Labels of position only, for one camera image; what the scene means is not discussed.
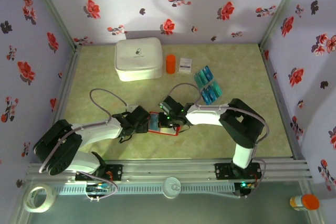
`white robotic arm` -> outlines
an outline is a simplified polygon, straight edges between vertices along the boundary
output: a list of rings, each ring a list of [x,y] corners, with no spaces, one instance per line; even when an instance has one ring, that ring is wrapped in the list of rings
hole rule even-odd
[[[189,108],[186,118],[193,125],[198,124],[212,124],[222,126],[220,116],[227,110],[228,104],[220,106],[197,106],[193,105]],[[245,169],[252,159],[254,148],[244,148],[236,144],[235,155],[233,156],[233,163],[238,167]]]
[[[198,124],[224,127],[236,142],[235,155],[228,172],[238,178],[249,169],[256,141],[264,124],[261,116],[244,102],[233,99],[229,104],[220,106],[188,103],[183,107],[167,96],[159,106],[165,112],[159,113],[159,127]],[[113,115],[110,121],[99,123],[99,126],[71,125],[66,120],[60,120],[37,142],[34,152],[42,162],[48,160],[45,169],[50,175],[71,171],[95,174],[99,177],[106,173],[106,164],[103,159],[97,153],[84,153],[78,149],[107,138],[120,137],[119,142],[122,143],[125,137],[130,139],[134,133],[146,133],[149,118],[149,113],[138,106],[133,111]]]

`orange lid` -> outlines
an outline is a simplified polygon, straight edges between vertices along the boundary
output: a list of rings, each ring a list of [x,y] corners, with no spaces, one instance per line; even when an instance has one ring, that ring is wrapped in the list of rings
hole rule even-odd
[[[175,73],[175,63],[176,63],[175,55],[167,55],[166,57],[166,72],[167,73]]]
[[[320,207],[319,199],[313,194],[306,194],[302,197],[302,204],[308,210],[317,210]]]

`blue item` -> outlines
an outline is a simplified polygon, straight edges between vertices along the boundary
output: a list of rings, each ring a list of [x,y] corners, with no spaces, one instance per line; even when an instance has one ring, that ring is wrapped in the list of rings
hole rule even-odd
[[[204,72],[201,70],[198,72],[198,76],[200,77],[203,85],[207,85],[208,84],[208,79],[206,78]]]
[[[214,75],[211,73],[210,68],[207,65],[203,68],[202,71],[208,81],[211,81],[214,78]]]
[[[205,89],[203,89],[203,90],[201,91],[201,95],[202,95],[203,100],[205,101],[205,104],[206,104],[206,105],[211,104],[211,99],[210,99],[210,97],[209,97],[209,95],[208,95],[208,93],[207,93],[207,91],[206,91]]]
[[[200,79],[198,73],[195,74],[194,79],[196,81],[198,89],[201,89],[203,87],[203,83],[202,83],[202,80]]]
[[[223,94],[223,92],[222,92],[222,90],[220,89],[220,87],[219,87],[217,81],[213,81],[213,82],[210,84],[210,86],[211,86],[212,90],[215,92],[217,98],[220,97],[220,96]]]
[[[212,90],[210,85],[206,88],[206,91],[208,92],[208,95],[211,99],[211,102],[214,102],[214,101],[217,100],[217,96],[216,96],[215,92]]]

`roll of tape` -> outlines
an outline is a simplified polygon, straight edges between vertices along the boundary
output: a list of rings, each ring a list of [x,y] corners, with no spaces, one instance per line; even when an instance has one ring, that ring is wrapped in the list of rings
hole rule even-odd
[[[35,198],[39,193],[39,190],[44,189],[46,194],[45,201],[40,206],[35,206]],[[28,212],[45,212],[55,202],[56,191],[50,186],[44,184],[33,185],[26,193],[24,197],[24,207]]]

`small bottle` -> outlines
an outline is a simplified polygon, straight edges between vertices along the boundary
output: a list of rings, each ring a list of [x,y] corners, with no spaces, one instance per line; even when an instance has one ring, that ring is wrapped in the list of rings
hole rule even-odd
[[[313,194],[291,197],[289,204],[296,211],[317,210],[320,207],[319,199]]]
[[[175,73],[176,58],[175,55],[167,55],[166,57],[166,72]]]

